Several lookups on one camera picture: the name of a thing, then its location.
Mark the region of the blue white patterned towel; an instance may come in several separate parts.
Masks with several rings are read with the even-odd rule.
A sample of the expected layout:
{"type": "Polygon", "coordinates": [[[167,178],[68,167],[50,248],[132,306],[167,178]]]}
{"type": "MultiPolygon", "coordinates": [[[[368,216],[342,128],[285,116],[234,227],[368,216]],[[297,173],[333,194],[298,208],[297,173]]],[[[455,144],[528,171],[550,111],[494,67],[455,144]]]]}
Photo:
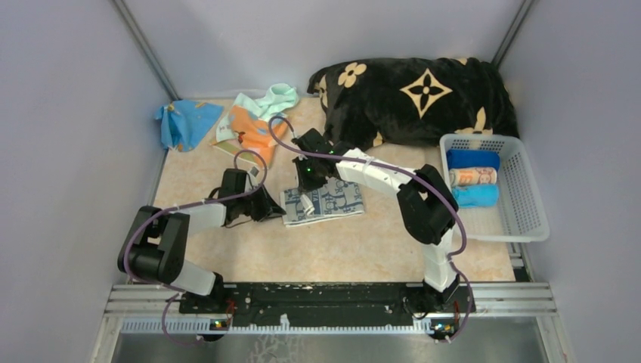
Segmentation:
{"type": "Polygon", "coordinates": [[[280,194],[286,227],[297,227],[365,214],[364,198],[358,184],[331,178],[314,191],[301,193],[290,188],[280,194]]]}

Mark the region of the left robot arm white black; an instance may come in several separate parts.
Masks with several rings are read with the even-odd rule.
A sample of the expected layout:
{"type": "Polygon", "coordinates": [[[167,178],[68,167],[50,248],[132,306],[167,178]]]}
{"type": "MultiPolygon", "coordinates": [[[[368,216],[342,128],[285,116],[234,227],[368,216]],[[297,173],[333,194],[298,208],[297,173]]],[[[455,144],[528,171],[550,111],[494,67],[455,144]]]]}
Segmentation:
{"type": "Polygon", "coordinates": [[[196,296],[199,306],[216,313],[227,302],[224,278],[187,261],[188,238],[228,227],[241,216],[264,222],[285,214],[249,172],[226,169],[221,185],[205,200],[169,209],[141,207],[119,252],[117,267],[140,281],[196,296]]]}

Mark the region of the orange polka dot towel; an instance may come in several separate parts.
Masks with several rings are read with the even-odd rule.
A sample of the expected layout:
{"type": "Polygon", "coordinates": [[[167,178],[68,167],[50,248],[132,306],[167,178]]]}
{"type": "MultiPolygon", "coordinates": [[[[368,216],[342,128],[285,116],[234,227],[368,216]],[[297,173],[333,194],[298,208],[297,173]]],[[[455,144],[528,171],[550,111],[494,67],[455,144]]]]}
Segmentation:
{"type": "Polygon", "coordinates": [[[226,115],[228,123],[220,121],[215,137],[209,144],[231,156],[240,150],[253,150],[271,167],[277,142],[268,130],[268,122],[240,106],[233,106],[226,115]]]}

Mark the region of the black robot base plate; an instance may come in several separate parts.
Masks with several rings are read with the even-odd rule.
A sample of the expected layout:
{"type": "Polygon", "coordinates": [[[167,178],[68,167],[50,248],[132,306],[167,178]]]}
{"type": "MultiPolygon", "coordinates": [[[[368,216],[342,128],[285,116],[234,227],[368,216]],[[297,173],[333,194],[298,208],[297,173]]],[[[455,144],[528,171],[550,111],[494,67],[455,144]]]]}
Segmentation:
{"type": "Polygon", "coordinates": [[[181,314],[221,314],[232,327],[384,328],[436,321],[457,326],[476,310],[466,284],[438,303],[422,282],[230,283],[216,305],[185,293],[181,314]]]}

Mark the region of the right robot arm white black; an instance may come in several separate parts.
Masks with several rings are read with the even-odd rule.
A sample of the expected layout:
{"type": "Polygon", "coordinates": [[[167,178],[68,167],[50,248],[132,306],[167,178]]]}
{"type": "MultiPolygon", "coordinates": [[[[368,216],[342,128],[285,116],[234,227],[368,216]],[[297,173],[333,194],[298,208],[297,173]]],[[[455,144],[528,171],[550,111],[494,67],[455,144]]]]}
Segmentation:
{"type": "Polygon", "coordinates": [[[453,305],[460,283],[450,264],[458,205],[439,171],[428,164],[420,169],[395,166],[348,143],[332,145],[316,129],[293,143],[300,154],[293,162],[302,191],[313,191],[336,178],[398,201],[407,233],[423,245],[427,305],[436,312],[453,305]]]}

